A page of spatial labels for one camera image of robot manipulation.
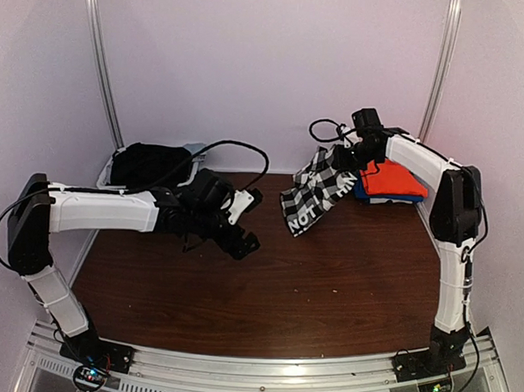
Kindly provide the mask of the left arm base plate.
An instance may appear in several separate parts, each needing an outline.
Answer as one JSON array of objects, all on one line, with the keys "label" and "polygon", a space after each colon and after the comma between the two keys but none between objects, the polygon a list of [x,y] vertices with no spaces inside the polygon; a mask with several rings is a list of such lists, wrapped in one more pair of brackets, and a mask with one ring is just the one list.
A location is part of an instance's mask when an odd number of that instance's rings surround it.
[{"label": "left arm base plate", "polygon": [[102,340],[94,327],[76,336],[69,336],[61,329],[59,333],[62,336],[61,356],[101,371],[128,373],[134,355],[132,347]]}]

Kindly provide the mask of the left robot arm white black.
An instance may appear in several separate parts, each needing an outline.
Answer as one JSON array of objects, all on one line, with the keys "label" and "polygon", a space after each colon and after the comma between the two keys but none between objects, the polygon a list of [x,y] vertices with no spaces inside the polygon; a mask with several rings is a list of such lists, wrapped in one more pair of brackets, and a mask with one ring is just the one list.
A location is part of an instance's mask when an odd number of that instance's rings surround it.
[{"label": "left robot arm white black", "polygon": [[239,218],[262,201],[257,189],[237,190],[210,169],[187,185],[168,189],[68,187],[32,175],[19,198],[0,214],[7,222],[8,258],[4,267],[33,289],[43,306],[72,339],[71,350],[86,365],[99,364],[104,345],[94,338],[89,315],[59,273],[50,253],[50,235],[70,230],[130,230],[193,235],[212,240],[234,260],[255,252],[258,238],[240,227]]}]

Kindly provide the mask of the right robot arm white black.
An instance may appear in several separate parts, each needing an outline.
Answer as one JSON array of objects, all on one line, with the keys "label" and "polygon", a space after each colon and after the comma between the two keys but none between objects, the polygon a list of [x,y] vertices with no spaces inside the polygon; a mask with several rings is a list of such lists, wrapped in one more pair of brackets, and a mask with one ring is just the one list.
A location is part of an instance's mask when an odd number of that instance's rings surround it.
[{"label": "right robot arm white black", "polygon": [[441,272],[438,308],[422,367],[429,375],[440,375],[457,365],[470,337],[472,258],[481,242],[478,226],[485,219],[480,171],[441,155],[399,127],[384,127],[373,108],[353,113],[352,120],[352,127],[336,126],[344,145],[335,160],[338,168],[363,170],[372,162],[391,160],[428,189],[422,220],[435,241]]}]

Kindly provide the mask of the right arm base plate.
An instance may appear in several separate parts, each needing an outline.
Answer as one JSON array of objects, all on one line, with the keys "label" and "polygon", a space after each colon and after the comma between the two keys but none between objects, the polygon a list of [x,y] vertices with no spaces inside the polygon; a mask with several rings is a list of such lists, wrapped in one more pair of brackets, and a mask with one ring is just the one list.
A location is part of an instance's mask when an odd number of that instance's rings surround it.
[{"label": "right arm base plate", "polygon": [[425,350],[408,351],[402,349],[391,357],[393,372],[398,383],[422,380],[429,377],[447,375],[466,367],[462,345],[445,345],[433,340]]}]

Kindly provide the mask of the black white checkered cloth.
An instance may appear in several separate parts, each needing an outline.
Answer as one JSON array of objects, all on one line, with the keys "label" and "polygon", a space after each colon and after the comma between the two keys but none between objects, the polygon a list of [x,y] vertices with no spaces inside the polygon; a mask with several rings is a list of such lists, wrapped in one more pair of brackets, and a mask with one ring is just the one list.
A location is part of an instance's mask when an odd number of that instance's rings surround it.
[{"label": "black white checkered cloth", "polygon": [[293,186],[280,192],[284,223],[292,236],[304,234],[336,203],[353,190],[357,178],[332,167],[333,150],[317,148],[310,162],[293,178]]}]

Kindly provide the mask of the orange t-shirt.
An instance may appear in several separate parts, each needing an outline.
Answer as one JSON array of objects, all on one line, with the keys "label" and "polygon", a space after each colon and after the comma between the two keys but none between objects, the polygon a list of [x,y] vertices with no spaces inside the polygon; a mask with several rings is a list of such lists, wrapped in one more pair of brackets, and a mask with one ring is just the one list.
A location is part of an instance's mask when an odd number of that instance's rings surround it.
[{"label": "orange t-shirt", "polygon": [[428,190],[411,172],[400,164],[386,159],[383,163],[370,162],[359,173],[354,186],[357,193],[365,196],[409,196],[425,199]]}]

